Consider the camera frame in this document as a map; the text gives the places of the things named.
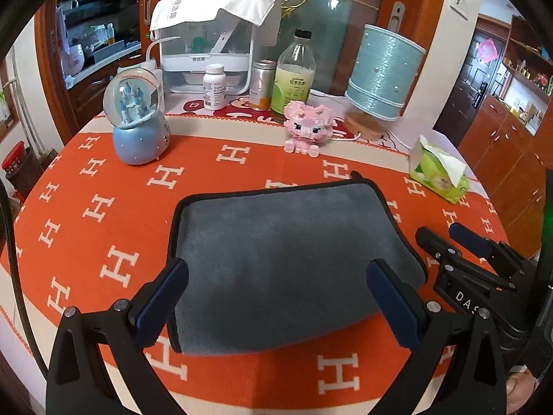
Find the person's right hand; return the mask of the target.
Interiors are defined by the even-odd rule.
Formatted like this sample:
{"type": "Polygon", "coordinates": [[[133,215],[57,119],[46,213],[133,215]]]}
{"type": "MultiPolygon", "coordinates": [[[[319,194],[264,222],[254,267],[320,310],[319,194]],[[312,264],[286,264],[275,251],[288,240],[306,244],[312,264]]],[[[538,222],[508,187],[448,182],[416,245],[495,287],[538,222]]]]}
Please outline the person's right hand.
{"type": "Polygon", "coordinates": [[[506,381],[506,413],[517,413],[528,402],[537,386],[538,380],[528,369],[510,375],[506,381]]]}

